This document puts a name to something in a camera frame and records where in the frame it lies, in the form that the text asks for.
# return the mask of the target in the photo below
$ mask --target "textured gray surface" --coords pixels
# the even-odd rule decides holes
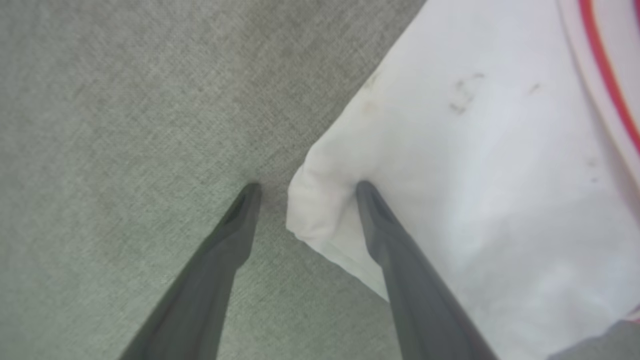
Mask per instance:
[[[253,180],[219,358],[398,358],[388,305],[284,215],[308,147],[421,4],[0,1],[0,359],[115,359]],[[633,331],[616,354],[638,355]]]

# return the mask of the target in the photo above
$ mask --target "red stripe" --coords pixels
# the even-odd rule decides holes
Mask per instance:
[[[579,1],[584,29],[587,32],[587,38],[589,38],[589,43],[591,44],[591,51],[593,52],[593,57],[598,64],[598,68],[600,69],[602,80],[607,87],[607,91],[609,91],[609,97],[611,97],[611,101],[618,111],[620,120],[622,120],[622,124],[627,130],[627,134],[629,135],[631,142],[636,147],[638,155],[640,155],[640,134],[636,129],[636,123],[631,117],[631,113],[627,108],[627,104],[625,103],[625,99],[622,96],[622,92],[618,87],[616,76],[613,74],[611,64],[609,63],[609,59],[607,58],[607,53],[605,52],[604,46],[602,45],[602,40],[600,39],[600,34],[598,33],[598,26],[596,25],[596,20],[593,15],[593,3],[591,0]]]

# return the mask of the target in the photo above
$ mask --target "gray carpet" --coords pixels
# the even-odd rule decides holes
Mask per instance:
[[[284,218],[421,4],[1,0],[0,359],[116,359],[249,181],[219,359],[399,358],[388,304]]]

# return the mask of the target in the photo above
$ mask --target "white towel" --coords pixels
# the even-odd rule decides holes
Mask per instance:
[[[362,179],[501,359],[544,359],[640,301],[637,189],[553,0],[428,0],[291,181],[287,227],[386,297]]]

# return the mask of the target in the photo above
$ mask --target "stain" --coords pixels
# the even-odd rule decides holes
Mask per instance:
[[[464,114],[476,98],[485,75],[476,72],[457,80],[449,96],[449,109],[457,115]]]
[[[455,105],[453,103],[449,104],[449,108],[453,110],[453,112],[457,113],[458,115],[464,114],[465,111],[467,110],[467,108]]]
[[[540,89],[540,83],[536,83],[529,89],[529,95],[533,95],[534,92],[537,92]]]

